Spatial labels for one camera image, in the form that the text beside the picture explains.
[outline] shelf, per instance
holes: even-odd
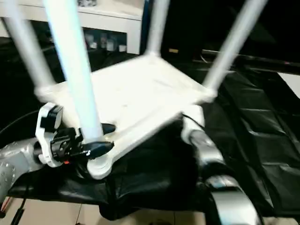
[[[19,0],[23,6],[44,7],[43,0]],[[78,12],[142,20],[144,0],[97,0],[94,7],[78,7]]]

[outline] black cable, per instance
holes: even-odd
[[[205,129],[204,126],[202,126],[200,123],[198,123],[198,122],[197,122],[196,120],[194,120],[192,117],[190,117],[190,116],[188,116],[188,115],[185,115],[185,114],[182,114],[182,115],[183,115],[183,117],[186,117],[186,118],[189,118],[190,120],[192,120],[195,124],[197,124],[199,127],[201,127],[202,130]]]
[[[6,127],[4,127],[1,131],[0,131],[0,135],[5,131],[7,130],[8,128],[10,128],[12,125],[14,125],[16,122],[18,122],[19,120],[23,119],[24,117],[26,116],[29,116],[31,114],[34,114],[34,113],[37,113],[39,110],[35,110],[35,111],[32,111],[32,112],[29,112],[21,117],[19,117],[18,119],[14,120],[13,122],[11,122],[10,124],[8,124]]]
[[[29,192],[29,185],[30,185],[32,179],[28,179],[27,181],[28,182],[27,182],[27,185],[26,185],[26,190],[24,192],[22,204],[21,204],[20,208],[18,208],[17,212],[15,213],[13,221],[11,222],[10,225],[18,225],[19,222],[20,222],[20,220],[21,220],[21,218],[22,218],[22,215],[23,215],[23,213],[25,211],[24,205],[25,205],[26,200],[27,200],[27,196],[28,196],[28,192]]]
[[[81,207],[82,207],[83,205],[81,204],[80,205],[80,208],[79,208],[79,212],[78,212],[78,215],[77,215],[77,219],[76,219],[76,224],[75,225],[81,225],[81,223],[78,223],[78,218],[79,218],[79,214],[80,214],[80,211],[81,211]]]

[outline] white shelf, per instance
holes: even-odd
[[[20,5],[44,7],[43,0],[19,0]],[[142,20],[144,0],[97,0],[94,7],[78,7],[78,12]]]
[[[0,0],[0,17],[9,16],[4,1]],[[43,0],[19,0],[19,5],[26,19],[47,21]],[[127,33],[127,52],[139,54],[143,7],[144,0],[97,0],[96,6],[78,7],[78,12],[82,27]]]

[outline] silver metal part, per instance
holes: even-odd
[[[236,187],[240,188],[239,183],[235,178],[227,175],[213,176],[207,179],[206,183],[215,188]]]
[[[200,161],[200,166],[205,166],[213,162],[225,164],[221,152],[203,130],[192,131],[190,142],[197,148],[197,159]]]
[[[261,225],[250,199],[241,191],[213,192],[222,225]]]
[[[0,150],[0,203],[4,201],[8,190],[22,174],[43,167],[33,158],[36,142],[36,138],[13,142]]]

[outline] white plastic frame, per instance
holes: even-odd
[[[11,2],[11,4],[17,4],[15,1],[16,0],[7,0],[7,3]],[[60,61],[64,67],[64,74],[71,89],[76,111],[79,115],[80,125],[83,128],[83,136],[86,140],[95,140],[97,137],[100,138],[101,128],[99,119],[95,116],[98,114],[96,110],[97,107],[95,106],[95,99],[91,92],[90,68],[87,63],[87,54],[84,52],[83,36],[78,21],[75,1],[64,0],[64,3],[59,5],[54,4],[53,0],[44,0],[44,2],[52,29],[52,35],[54,36]],[[151,116],[137,122],[136,126],[132,126],[127,133],[117,135],[116,139],[113,139],[113,141],[115,141],[115,147],[110,152],[88,162],[88,170],[95,179],[101,179],[109,174],[114,161],[156,133],[160,127],[171,122],[188,105],[213,101],[217,95],[218,87],[226,75],[227,69],[231,66],[236,54],[240,51],[243,43],[247,39],[266,2],[267,0],[246,1],[233,25],[233,29],[221,48],[221,53],[217,56],[211,71],[204,81],[204,86],[201,86],[188,80],[183,73],[160,57],[160,48],[169,0],[155,1],[146,54],[134,60],[129,60],[95,72],[93,75],[94,79],[92,79],[93,84],[95,86],[97,77],[101,77],[104,73],[111,73],[112,75],[124,73],[124,71],[130,71],[130,73],[133,74],[147,73],[148,75],[161,73],[161,75],[173,75],[174,78],[178,78],[179,80],[184,79],[184,82],[189,83],[190,86],[196,88],[198,92],[196,93],[192,88],[191,91],[183,92],[182,96],[177,96],[176,103],[168,102],[165,107],[160,107],[160,110],[155,111]],[[15,24],[22,26],[19,16],[15,15],[11,19],[15,21]],[[72,28],[66,33],[66,27],[62,24]],[[68,43],[66,37],[74,37],[74,40]],[[26,39],[23,45],[27,45],[27,42],[30,41],[31,40]],[[25,55],[30,55],[31,53],[28,49],[25,49],[24,52]],[[72,57],[75,57],[75,63],[72,63]],[[28,59],[24,61],[26,64],[34,65],[34,63],[37,62],[35,60],[37,59],[33,58],[32,60]],[[46,73],[42,74],[45,78],[49,76],[49,74]],[[37,75],[40,76],[37,73],[32,73],[32,79],[36,79]],[[41,85],[36,86],[38,87],[36,94],[41,100],[53,100],[55,103],[64,106],[64,110],[67,110],[66,119],[69,120],[67,123],[73,126],[75,123],[73,119],[76,118],[76,115],[70,110],[71,106],[67,101],[68,98],[63,99],[62,97],[67,95],[64,91],[66,89],[65,84],[58,84],[57,87],[56,85],[48,87]]]

